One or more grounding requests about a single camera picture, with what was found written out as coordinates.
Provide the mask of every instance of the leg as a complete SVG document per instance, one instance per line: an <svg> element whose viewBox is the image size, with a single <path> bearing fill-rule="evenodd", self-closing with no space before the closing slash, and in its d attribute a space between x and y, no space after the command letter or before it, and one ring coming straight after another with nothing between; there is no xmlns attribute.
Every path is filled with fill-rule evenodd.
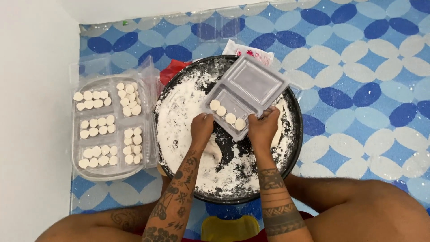
<svg viewBox="0 0 430 242"><path fill-rule="evenodd" d="M430 236L424 208L391 184L293 175L285 184L292 197L320 213L306 220L317 242L424 241Z"/></svg>
<svg viewBox="0 0 430 242"><path fill-rule="evenodd" d="M161 194L170 183L167 177L162 178ZM132 232L145 228L157 202L95 214L70 215L52 225L36 242L140 242L142 236Z"/></svg>

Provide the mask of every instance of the yellow container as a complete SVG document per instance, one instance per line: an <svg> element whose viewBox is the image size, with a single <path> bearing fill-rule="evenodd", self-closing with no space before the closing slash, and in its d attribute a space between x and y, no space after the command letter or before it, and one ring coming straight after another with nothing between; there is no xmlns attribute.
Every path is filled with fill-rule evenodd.
<svg viewBox="0 0 430 242"><path fill-rule="evenodd" d="M260 232L258 221L249 215L240 219L222 220L216 216L202 223L201 240L209 242L233 242L252 238Z"/></svg>

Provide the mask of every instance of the round black tray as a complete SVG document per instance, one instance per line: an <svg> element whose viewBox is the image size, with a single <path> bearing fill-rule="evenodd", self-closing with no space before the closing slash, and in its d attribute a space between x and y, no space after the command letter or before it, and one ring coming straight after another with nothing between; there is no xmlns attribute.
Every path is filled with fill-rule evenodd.
<svg viewBox="0 0 430 242"><path fill-rule="evenodd" d="M239 58L238 56L234 55L220 55L220 56L211 56L208 58L204 58L201 60L198 60L189 66L182 69L178 74L176 74L172 80L164 87L163 92L161 93L159 97L159 102L162 102L168 95L169 91L172 90L177 84L179 84L183 77L186 77L187 74L191 73L194 69L200 69L204 71L215 71L215 73L219 73L219 76L217 80L220 80L222 75L230 68L230 66ZM209 93L209 91L214 87L215 82L208 84L208 87L204 89L206 94ZM285 166L281 169L281 175L282 178L287 177L287 175L291 172L293 169L295 163L297 162L298 156L300 154L301 145L303 141L303 121L301 116L301 111L299 104L297 102L296 97L294 96L294 93L291 91L290 88L287 88L282 95L284 96L285 101L287 102L287 106L291 113L291 121L292 124L290 124L290 127L293 127L292 129L287 130L287 132L294 132L293 135L293 142L290 145L290 149L292 152L289 156L284 157L283 159L287 162L285 163ZM156 121L156 128L158 127L158 113L155 111L155 121ZM232 140L231 136L222 129L217 123L214 123L214 133L217 134L218 137L224 137L224 144L220 144L217 142L217 144L220 146L222 152L223 152L223 159L221 161L220 166L222 167L223 164L228 164L229 162L229 153L228 149L233 148L233 144L236 143ZM225 142L225 138L230 137L231 142ZM237 142L237 146L241 152L249 152L252 150L251 143L249 141L248 136L246 136L243 140ZM160 161L162 161L163 158L161 156L161 148L160 148ZM164 172L168 175L169 178L173 178L173 173L170 170L169 167L166 165L161 165ZM255 169L255 172L257 171L256 165L253 166L253 171ZM258 199L260 197L259 192L255 192L252 194L245 194L243 195L242 191L240 191L240 188L238 188L237 197L234 197L234 195L231 195L229 197L220 197L216 194L208 194L199 192L196 190L194 192L194 197L196 197L199 200L215 203L215 204L221 204L221 205L237 205L242 204L246 202L253 201L255 199Z"/></svg>

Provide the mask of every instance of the person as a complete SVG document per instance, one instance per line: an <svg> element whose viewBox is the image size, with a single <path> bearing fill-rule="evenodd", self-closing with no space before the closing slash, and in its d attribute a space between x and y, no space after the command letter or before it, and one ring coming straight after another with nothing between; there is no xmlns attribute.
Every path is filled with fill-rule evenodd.
<svg viewBox="0 0 430 242"><path fill-rule="evenodd" d="M282 180L270 153L279 114L278 109L270 107L262 119L258 120L255 115L248 117L248 136L258 167L267 241L429 241L427 212L415 199L391 184L379 180L302 178L291 174ZM181 241L191 210L200 157L212 131L211 114L202 113L193 119L188 153L171 181L163 177L162 196L157 202L70 215L52 225L36 242ZM303 220L291 196L319 215ZM143 228L143 235L135 233Z"/></svg>

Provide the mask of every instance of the black baking pan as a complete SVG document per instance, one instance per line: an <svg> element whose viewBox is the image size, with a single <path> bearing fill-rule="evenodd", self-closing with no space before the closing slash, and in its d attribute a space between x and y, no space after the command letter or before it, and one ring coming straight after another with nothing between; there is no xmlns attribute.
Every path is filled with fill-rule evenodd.
<svg viewBox="0 0 430 242"><path fill-rule="evenodd" d="M230 68L230 66L239 58L238 56L233 55L220 55L220 56L211 56L208 58L201 59L196 61L189 66L182 69L178 74L176 74L172 80L165 86L163 92L161 93L158 102L163 102L167 97L169 92L177 85L182 82L183 78L186 78L188 75L195 71L207 72L212 76L217 76L216 79L220 80L222 75ZM206 94L210 92L210 90L214 87L216 82L209 83L206 88L202 88ZM301 116L301 111L299 104L297 102L296 97L294 96L293 91L290 88L287 88L282 95L287 103L287 106L290 110L291 115L291 123L286 119L282 119L283 123L287 123L286 133L293 132L292 142L289 144L289 149L291 152L289 155L284 154L280 157L275 157L274 160L278 163L281 159L284 161L284 165L280 169L280 173L283 178L285 178L293 169L295 163L297 162L298 156L300 154L301 145L303 141L303 121ZM158 128L158 112L155 111L155 121L156 128ZM233 145L237 144L237 148L239 149L239 155L243 154L253 154L251 143L249 138L246 136L243 140L239 142L234 142L232 137L222 129L216 122L214 123L214 133L217 136L215 140L218 146L220 147L223 157L221 163L215 168L216 171L222 170L223 166L228 164L233 158ZM163 161L162 150L160 148L160 161ZM168 177L173 178L173 173L169 167L166 165L161 165L165 173ZM257 173L256 164L252 164L252 172ZM246 179L245 173L241 173L237 177L237 179ZM199 200L221 204L221 205L237 205L246 202L253 201L260 197L260 193L252 190L245 190L243 187L236 187L233 190L232 195L220 195L219 192L207 193L202 192L196 189L194 192L194 197Z"/></svg>

